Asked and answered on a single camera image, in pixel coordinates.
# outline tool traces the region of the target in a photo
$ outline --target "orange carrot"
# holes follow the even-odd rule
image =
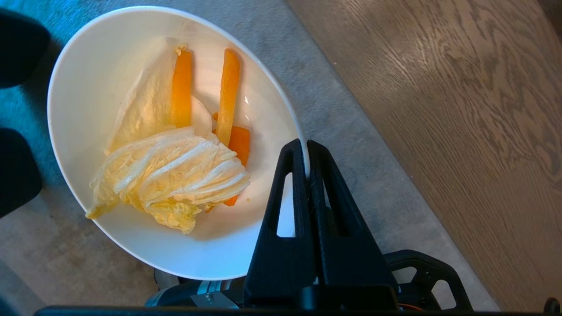
[[[181,50],[172,79],[171,123],[177,128],[191,124],[191,52]]]
[[[234,107],[240,80],[240,62],[236,53],[230,48],[224,50],[223,77],[220,82],[219,117],[216,123],[216,135],[225,146],[230,142]]]
[[[230,144],[228,148],[235,151],[238,158],[245,167],[248,163],[250,156],[250,131],[238,126],[232,127],[232,134],[230,135]],[[236,203],[238,196],[233,196],[230,200],[224,202],[227,206],[233,206]]]

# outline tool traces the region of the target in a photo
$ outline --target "wood grain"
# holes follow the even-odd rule
[[[562,49],[539,3],[288,3],[499,304],[562,298]]]

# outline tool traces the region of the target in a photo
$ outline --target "orange wire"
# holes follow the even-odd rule
[[[424,311],[423,309],[421,309],[417,306],[410,305],[410,304],[398,303],[398,306],[406,307],[407,309],[421,310],[422,312]]]

